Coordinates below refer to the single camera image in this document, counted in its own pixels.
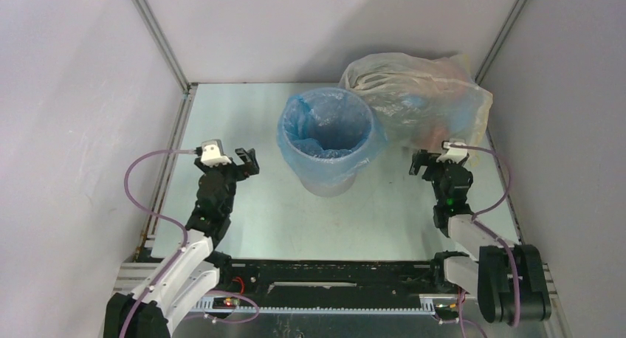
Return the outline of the grey plastic trash bin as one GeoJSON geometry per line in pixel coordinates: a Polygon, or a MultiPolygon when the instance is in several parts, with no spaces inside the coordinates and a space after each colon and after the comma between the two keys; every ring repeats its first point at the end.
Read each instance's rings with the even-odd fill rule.
{"type": "Polygon", "coordinates": [[[323,173],[312,176],[299,176],[298,179],[310,193],[324,198],[339,196],[349,190],[357,178],[358,172],[323,173]]]}

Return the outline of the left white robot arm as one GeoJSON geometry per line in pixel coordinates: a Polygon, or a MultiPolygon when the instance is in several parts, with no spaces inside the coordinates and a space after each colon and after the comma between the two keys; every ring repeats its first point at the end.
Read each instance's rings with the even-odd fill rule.
{"type": "Polygon", "coordinates": [[[233,282],[230,256],[216,252],[230,225],[238,182],[259,173],[255,150],[237,148],[242,163],[224,154],[220,141],[210,140],[192,151],[202,172],[196,201],[186,224],[177,226],[182,240],[130,293],[115,293],[106,306],[105,337],[171,337],[189,311],[206,294],[241,299],[224,290],[233,282]]]}

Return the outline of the blue plastic trash bag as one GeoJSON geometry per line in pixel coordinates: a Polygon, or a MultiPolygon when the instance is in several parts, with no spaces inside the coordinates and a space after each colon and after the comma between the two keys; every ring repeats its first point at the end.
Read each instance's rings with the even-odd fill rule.
{"type": "Polygon", "coordinates": [[[388,137],[359,95],[321,87],[288,98],[278,118],[277,144],[300,180],[334,187],[370,164],[388,137]]]}

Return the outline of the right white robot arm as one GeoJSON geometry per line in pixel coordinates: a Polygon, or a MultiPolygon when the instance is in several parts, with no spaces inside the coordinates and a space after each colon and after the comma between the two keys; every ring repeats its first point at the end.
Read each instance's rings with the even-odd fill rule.
{"type": "Polygon", "coordinates": [[[472,147],[445,141],[441,153],[419,150],[412,155],[409,173],[421,175],[433,188],[435,227],[466,252],[440,252],[431,262],[430,285],[438,292],[457,287],[476,296],[488,323],[511,327],[523,321],[545,321],[552,305],[537,247],[515,244],[491,230],[479,216],[499,207],[506,193],[492,206],[475,212],[468,202],[474,182],[466,169],[472,147]]]}

